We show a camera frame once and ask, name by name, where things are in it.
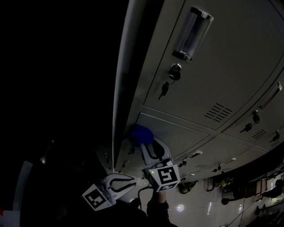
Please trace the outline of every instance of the tiled floor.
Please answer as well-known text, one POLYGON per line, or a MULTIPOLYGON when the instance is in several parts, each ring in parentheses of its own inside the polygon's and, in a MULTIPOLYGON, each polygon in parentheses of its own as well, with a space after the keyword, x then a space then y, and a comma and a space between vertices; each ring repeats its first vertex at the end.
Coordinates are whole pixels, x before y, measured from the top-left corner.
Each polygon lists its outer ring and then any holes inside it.
MULTIPOLYGON (((271 179, 268 181, 268 189, 271 190, 275 186, 275 181, 279 179, 271 179)), ((138 190, 147 186, 148 181, 141 178, 136 178, 137 186, 124 195, 121 200, 130 202, 132 199, 137 198, 138 190)), ((207 192, 206 180, 200 180, 196 183, 191 192, 183 195, 178 191, 178 188, 167 190, 167 202, 169 204, 169 216, 171 223, 178 227, 219 227, 225 224, 230 224, 236 219, 230 226, 238 227, 241 221, 241 227, 245 227, 256 216, 254 215, 256 207, 262 208, 265 204, 269 206, 276 202, 277 199, 263 198, 260 201, 259 196, 253 196, 247 199, 240 199, 237 201, 229 202, 227 205, 221 203, 221 191, 219 188, 215 188, 212 192, 207 192)), ((122 187, 129 182, 121 182, 122 187)), ((146 212, 148 201, 151 199, 153 190, 147 189, 140 192, 142 209, 146 212)))

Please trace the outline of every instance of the hand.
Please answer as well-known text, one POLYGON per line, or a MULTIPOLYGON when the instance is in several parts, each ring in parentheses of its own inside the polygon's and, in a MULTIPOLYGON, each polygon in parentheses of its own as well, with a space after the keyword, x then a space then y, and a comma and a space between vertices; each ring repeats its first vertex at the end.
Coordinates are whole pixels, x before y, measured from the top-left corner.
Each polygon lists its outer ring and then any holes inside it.
POLYGON ((162 192, 153 191, 152 197, 156 202, 163 204, 166 201, 166 192, 165 191, 162 191, 162 192))

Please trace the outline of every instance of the locker door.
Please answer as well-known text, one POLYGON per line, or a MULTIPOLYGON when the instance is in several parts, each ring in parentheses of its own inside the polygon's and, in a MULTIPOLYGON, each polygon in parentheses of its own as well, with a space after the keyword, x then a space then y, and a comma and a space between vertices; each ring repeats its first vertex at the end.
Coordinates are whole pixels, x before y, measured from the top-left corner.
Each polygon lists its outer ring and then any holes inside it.
POLYGON ((261 88, 284 53, 284 21, 267 0, 186 0, 144 105, 217 129, 261 88), (192 62, 172 56, 192 6, 214 17, 192 62), (181 79, 158 99, 169 70, 181 79))
POLYGON ((257 146, 262 147, 267 150, 272 150, 275 147, 277 147, 279 144, 281 144, 284 141, 284 128, 279 130, 279 139, 273 141, 273 137, 276 136, 276 132, 270 134, 265 139, 259 141, 256 143, 257 146))
POLYGON ((239 168, 247 163, 250 163, 251 161, 263 156, 265 153, 263 152, 260 152, 260 151, 257 151, 257 150, 254 150, 254 149, 249 149, 237 156, 235 156, 235 160, 234 161, 231 161, 230 159, 229 160, 226 160, 224 162, 223 165, 221 165, 221 171, 224 171, 224 172, 228 172, 228 171, 231 171, 233 169, 236 169, 236 168, 239 168))
POLYGON ((155 137, 167 144, 173 158, 208 136, 143 113, 139 115, 137 124, 150 129, 155 137))
POLYGON ((247 149, 245 146, 216 137, 197 149, 197 151, 202 152, 201 155, 187 159, 186 166, 179 169, 180 175, 186 176, 211 166, 217 167, 224 160, 232 158, 247 149))
POLYGON ((189 176, 186 177, 187 181, 192 181, 192 180, 201 180, 201 179, 205 179, 208 177, 213 177, 216 175, 221 174, 221 171, 224 172, 229 172, 233 169, 236 169, 238 167, 241 167, 259 157, 261 157, 262 155, 264 155, 264 153, 256 151, 254 149, 249 149, 247 151, 244 151, 243 153, 236 155, 234 158, 234 161, 231 161, 232 158, 223 161, 221 164, 221 170, 218 172, 212 172, 215 168, 217 168, 216 166, 211 166, 209 168, 205 168, 203 170, 200 170, 198 172, 192 172, 191 174, 189 174, 189 176))
MULTIPOLYGON (((258 141, 275 133, 281 125, 284 124, 284 72, 272 85, 271 89, 236 123, 226 129, 223 133, 244 140, 249 143, 258 143, 258 141), (271 100, 264 109, 261 109, 262 100, 271 100), (258 110, 260 121, 254 124, 252 116, 253 111, 258 110), (252 129, 248 132, 241 132, 247 124, 252 124, 252 129)), ((258 143, 264 149, 271 148, 266 143, 258 143)))

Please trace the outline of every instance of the dark background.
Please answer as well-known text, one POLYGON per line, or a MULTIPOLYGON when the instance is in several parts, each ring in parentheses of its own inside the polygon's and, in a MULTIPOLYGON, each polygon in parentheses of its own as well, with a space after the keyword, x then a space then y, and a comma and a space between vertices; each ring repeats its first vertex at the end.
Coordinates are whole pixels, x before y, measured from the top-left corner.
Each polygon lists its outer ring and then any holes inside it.
MULTIPOLYGON (((91 161, 96 147, 111 144, 114 83, 127 5, 123 0, 2 6, 3 209, 12 209, 23 161, 37 163, 50 139, 56 144, 50 152, 62 171, 66 165, 74 169, 83 160, 91 161)), ((68 178, 58 169, 54 172, 59 182, 68 178)))

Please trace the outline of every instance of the ventilation slot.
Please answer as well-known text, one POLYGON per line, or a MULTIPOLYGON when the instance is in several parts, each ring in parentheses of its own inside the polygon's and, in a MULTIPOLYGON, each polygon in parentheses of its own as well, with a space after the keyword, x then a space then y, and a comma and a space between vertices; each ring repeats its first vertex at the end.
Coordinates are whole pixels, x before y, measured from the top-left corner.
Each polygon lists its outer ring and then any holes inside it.
POLYGON ((206 167, 206 165, 202 165, 202 164, 199 164, 199 165, 197 165, 197 166, 195 166, 196 168, 204 168, 204 167, 206 167))
POLYGON ((262 138, 265 134, 266 134, 266 132, 263 129, 261 129, 257 133, 255 133, 252 137, 255 138, 256 140, 258 140, 258 139, 262 138))
POLYGON ((204 116, 221 123, 231 112, 230 109, 216 103, 204 116))
POLYGON ((278 140, 276 140, 273 144, 271 144, 271 147, 276 147, 280 142, 278 140))

